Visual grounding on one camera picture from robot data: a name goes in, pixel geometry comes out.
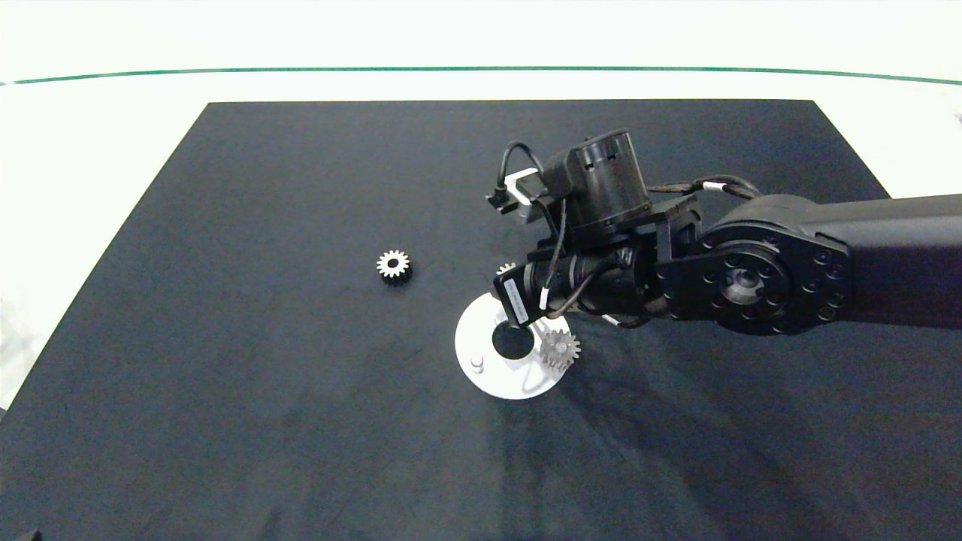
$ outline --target gear teeth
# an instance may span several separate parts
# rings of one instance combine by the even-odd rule
[[[501,274],[504,274],[504,273],[507,272],[507,271],[513,270],[513,269],[516,268],[517,266],[518,266],[518,265],[516,265],[514,262],[512,262],[512,263],[505,263],[504,265],[502,265],[502,266],[500,266],[500,267],[497,268],[497,275],[500,276]]]
[[[407,283],[414,274],[411,258],[401,250],[388,250],[377,260],[377,273],[389,286]]]
[[[551,370],[564,372],[580,356],[580,346],[581,342],[567,331],[552,330],[542,339],[542,362]]]

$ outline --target white cable label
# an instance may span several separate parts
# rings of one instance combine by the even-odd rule
[[[521,294],[518,293],[518,286],[515,285],[514,279],[504,282],[504,291],[507,292],[508,299],[511,300],[511,307],[515,309],[518,323],[528,321],[528,311],[524,309],[524,302],[521,301]]]

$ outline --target gear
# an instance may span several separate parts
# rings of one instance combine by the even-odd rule
[[[564,372],[574,364],[574,359],[578,358],[578,353],[581,351],[580,345],[581,343],[575,340],[571,333],[552,330],[542,338],[542,362],[552,370]]]
[[[497,275],[500,276],[501,274],[504,274],[505,272],[510,271],[515,267],[517,267],[517,265],[515,265],[514,263],[505,263],[504,265],[497,268]]]
[[[411,279],[411,258],[401,250],[384,252],[377,260],[377,273],[391,286],[399,286]]]

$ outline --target bolt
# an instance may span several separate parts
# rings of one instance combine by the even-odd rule
[[[832,252],[828,250],[819,250],[815,252],[815,262],[819,265],[827,265],[832,262]]]
[[[833,280],[838,280],[839,278],[842,277],[844,273],[845,273],[845,266],[839,265],[837,263],[835,265],[832,265],[831,267],[828,268],[828,270],[825,271],[825,275]]]
[[[808,293],[815,293],[821,286],[822,281],[818,278],[813,278],[805,282],[805,284],[801,286],[801,289],[807,291]]]
[[[845,295],[837,293],[828,300],[828,305],[832,308],[841,308],[845,304]]]
[[[823,322],[831,322],[835,319],[835,309],[831,306],[823,306],[819,308],[819,319]]]

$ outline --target black fabric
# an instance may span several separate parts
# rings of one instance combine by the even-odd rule
[[[572,316],[544,396],[468,382],[461,312],[544,235],[483,198],[503,146],[620,127],[648,184],[886,196],[805,101],[212,104],[0,424],[0,538],[962,538],[962,333]]]

